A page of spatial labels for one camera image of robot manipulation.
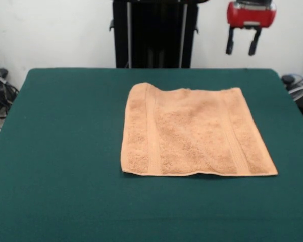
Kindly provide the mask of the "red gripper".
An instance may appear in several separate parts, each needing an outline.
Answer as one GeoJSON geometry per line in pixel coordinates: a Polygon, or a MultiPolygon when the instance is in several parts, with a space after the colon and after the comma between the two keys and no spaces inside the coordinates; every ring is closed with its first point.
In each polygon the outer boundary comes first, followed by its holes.
{"type": "Polygon", "coordinates": [[[261,28],[268,28],[272,25],[277,13],[277,7],[273,2],[268,4],[252,4],[232,1],[227,9],[227,22],[230,25],[226,54],[232,54],[233,37],[235,28],[260,27],[256,28],[256,33],[250,44],[248,55],[256,53],[257,44],[261,35],[261,28]]]}

